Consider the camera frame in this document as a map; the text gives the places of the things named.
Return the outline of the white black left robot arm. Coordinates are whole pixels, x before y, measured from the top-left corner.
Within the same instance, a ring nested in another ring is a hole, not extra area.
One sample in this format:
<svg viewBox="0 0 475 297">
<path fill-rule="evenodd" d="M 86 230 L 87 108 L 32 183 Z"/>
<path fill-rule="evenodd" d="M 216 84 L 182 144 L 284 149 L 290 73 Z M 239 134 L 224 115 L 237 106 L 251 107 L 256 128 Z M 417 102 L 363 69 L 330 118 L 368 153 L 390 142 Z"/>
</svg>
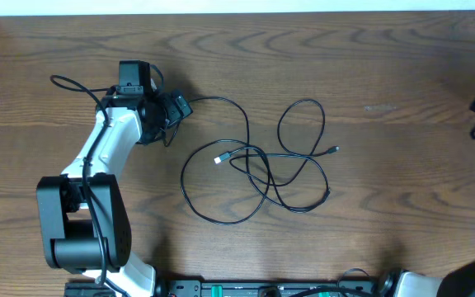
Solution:
<svg viewBox="0 0 475 297">
<path fill-rule="evenodd" d="M 36 187 L 45 260 L 54 269 L 94 280 L 68 285 L 76 296 L 167 296 L 167 282 L 132 250 L 129 218 L 118 181 L 135 145 L 169 146 L 192 109 L 183 94 L 166 92 L 159 68 L 119 63 L 119 82 L 96 98 L 96 123 L 77 157 Z"/>
</svg>

